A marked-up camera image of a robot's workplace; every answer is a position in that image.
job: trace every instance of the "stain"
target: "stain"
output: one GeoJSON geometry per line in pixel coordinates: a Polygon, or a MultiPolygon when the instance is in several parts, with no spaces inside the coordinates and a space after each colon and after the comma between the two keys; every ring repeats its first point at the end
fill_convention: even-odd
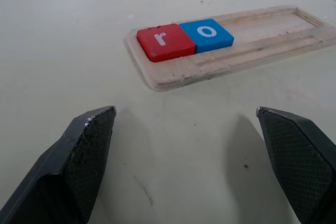
{"type": "Polygon", "coordinates": [[[141,187],[143,192],[146,194],[151,206],[153,206],[154,200],[153,200],[152,196],[149,194],[149,192],[147,191],[147,188],[139,181],[139,179],[136,176],[133,175],[133,178],[138,183],[138,185],[141,187]]]}

